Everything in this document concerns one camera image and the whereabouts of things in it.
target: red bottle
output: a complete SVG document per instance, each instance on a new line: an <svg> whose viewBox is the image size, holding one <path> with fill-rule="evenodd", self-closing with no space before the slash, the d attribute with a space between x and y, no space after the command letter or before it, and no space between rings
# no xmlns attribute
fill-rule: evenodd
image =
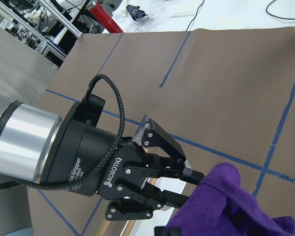
<svg viewBox="0 0 295 236"><path fill-rule="evenodd" d="M102 24L109 33L122 33L122 29L117 23L111 18L107 11L97 1L94 1L88 8L90 13Z"/></svg>

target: light blue object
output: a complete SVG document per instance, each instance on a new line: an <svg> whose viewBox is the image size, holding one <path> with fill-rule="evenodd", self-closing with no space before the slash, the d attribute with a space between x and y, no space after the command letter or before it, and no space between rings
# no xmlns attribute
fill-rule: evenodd
<svg viewBox="0 0 295 236"><path fill-rule="evenodd" d="M9 233L5 236L34 236L34 232L35 230L33 228L27 228Z"/></svg>

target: red cylinder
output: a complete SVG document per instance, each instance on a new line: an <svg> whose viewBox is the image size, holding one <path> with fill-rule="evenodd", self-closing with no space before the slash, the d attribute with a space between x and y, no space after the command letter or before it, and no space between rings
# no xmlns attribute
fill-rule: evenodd
<svg viewBox="0 0 295 236"><path fill-rule="evenodd" d="M108 30L109 33L122 33L122 29L111 18L107 11L97 1L94 1L88 9L90 13Z"/></svg>

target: metal cylinder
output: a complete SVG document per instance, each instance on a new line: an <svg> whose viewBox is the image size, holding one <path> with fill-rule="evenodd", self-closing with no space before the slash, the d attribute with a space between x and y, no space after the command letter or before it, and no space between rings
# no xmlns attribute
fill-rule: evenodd
<svg viewBox="0 0 295 236"><path fill-rule="evenodd" d="M109 33L122 33L122 29L97 1L94 1L88 8L90 13L105 27Z"/></svg>
<svg viewBox="0 0 295 236"><path fill-rule="evenodd" d="M0 134L0 173L36 181L61 124L59 115L21 104Z"/></svg>

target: purple towel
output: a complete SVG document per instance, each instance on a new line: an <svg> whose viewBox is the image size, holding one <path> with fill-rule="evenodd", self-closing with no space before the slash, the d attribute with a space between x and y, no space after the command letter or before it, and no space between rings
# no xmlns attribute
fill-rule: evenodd
<svg viewBox="0 0 295 236"><path fill-rule="evenodd" d="M271 219L256 198L240 187L240 175L231 164L215 166L188 201L167 224L182 236L294 236L290 216Z"/></svg>

